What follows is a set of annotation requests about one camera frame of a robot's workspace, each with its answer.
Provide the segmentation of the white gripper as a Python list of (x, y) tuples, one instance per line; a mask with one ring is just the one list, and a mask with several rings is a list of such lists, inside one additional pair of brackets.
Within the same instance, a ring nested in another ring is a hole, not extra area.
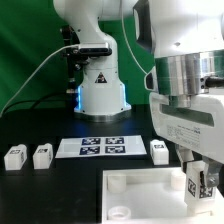
[(217, 187), (224, 164), (224, 96), (200, 94), (191, 98), (190, 108), (175, 108), (167, 96), (151, 93), (150, 110), (156, 134), (179, 144), (176, 153), (182, 171), (194, 160), (193, 150), (205, 156), (204, 185)]

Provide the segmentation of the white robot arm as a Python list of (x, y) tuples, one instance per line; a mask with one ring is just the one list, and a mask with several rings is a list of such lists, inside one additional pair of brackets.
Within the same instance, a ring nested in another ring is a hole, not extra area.
[(185, 170), (202, 155), (206, 187), (224, 165), (224, 0), (53, 0), (78, 39), (70, 49), (84, 69), (76, 113), (96, 121), (129, 110), (118, 78), (117, 44), (103, 20), (135, 19), (136, 39), (155, 58), (147, 74), (156, 133), (176, 144)]

